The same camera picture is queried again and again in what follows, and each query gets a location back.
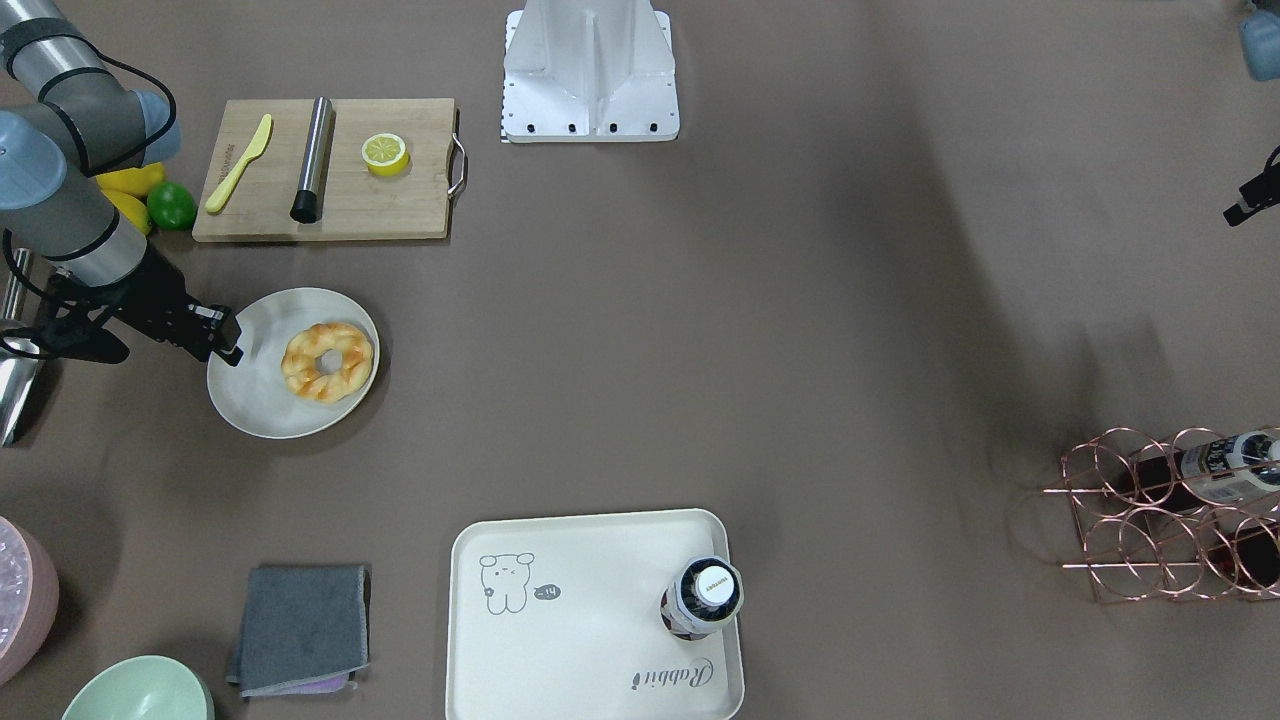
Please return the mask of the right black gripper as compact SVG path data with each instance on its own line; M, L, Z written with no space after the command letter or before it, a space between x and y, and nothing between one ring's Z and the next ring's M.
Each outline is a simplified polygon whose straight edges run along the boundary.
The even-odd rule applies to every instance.
M238 366L244 355L233 309L198 305L187 295L182 273L152 245L131 274L95 293L114 311L113 319L151 340L184 348L202 363L218 356L228 366Z

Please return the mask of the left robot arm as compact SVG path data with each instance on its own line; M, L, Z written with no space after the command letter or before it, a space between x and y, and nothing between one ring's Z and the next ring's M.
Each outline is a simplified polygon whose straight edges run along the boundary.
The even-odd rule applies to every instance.
M1251 14L1239 24L1245 68L1258 82L1279 78L1277 1L1251 1ZM1238 190L1238 200L1222 211L1230 227L1239 227L1279 202L1279 146L1263 161L1261 172Z

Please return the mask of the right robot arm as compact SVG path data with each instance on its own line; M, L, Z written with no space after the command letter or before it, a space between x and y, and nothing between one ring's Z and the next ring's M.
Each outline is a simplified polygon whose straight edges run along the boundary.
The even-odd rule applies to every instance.
M180 146L177 101L124 88L119 61L100 53L51 1L1 5L3 70L32 104L3 111L3 260L17 269L14 242L52 265L31 327L3 332L18 357L118 364L128 347L109 329L119 320L205 363L242 359L236 314L188 295L183 274L96 182L140 168Z

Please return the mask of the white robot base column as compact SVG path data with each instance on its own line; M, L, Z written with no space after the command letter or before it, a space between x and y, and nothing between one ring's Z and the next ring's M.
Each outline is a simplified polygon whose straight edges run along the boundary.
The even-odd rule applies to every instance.
M671 18L649 1L527 1L504 23L504 143L678 137Z

